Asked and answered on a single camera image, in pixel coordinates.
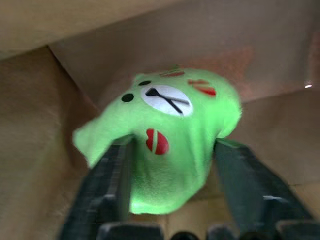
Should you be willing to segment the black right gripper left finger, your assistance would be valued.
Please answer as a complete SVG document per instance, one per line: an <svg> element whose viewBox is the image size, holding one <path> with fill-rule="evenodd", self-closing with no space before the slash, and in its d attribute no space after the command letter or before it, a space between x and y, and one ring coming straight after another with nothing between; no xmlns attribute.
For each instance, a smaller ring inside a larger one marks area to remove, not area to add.
<svg viewBox="0 0 320 240"><path fill-rule="evenodd" d="M132 134L112 142L83 178L58 240L98 240L102 225L127 220L135 149Z"/></svg>

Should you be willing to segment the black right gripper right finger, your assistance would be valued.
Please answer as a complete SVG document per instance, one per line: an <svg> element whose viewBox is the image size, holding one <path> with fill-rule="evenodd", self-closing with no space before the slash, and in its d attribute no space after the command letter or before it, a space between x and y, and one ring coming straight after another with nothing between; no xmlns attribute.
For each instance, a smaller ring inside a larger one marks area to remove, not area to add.
<svg viewBox="0 0 320 240"><path fill-rule="evenodd" d="M316 240L316 220L246 145L218 138L214 158L239 236L231 240Z"/></svg>

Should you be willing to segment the green bear plush toy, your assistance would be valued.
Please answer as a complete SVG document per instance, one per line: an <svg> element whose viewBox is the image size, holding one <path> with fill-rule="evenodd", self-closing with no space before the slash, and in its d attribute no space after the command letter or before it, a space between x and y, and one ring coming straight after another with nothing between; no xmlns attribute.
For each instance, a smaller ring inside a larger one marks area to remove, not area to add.
<svg viewBox="0 0 320 240"><path fill-rule="evenodd" d="M129 210L164 215L203 187L215 141L227 137L241 115L235 88L214 72L140 73L98 117L76 129L72 141L93 168L116 139L134 136Z"/></svg>

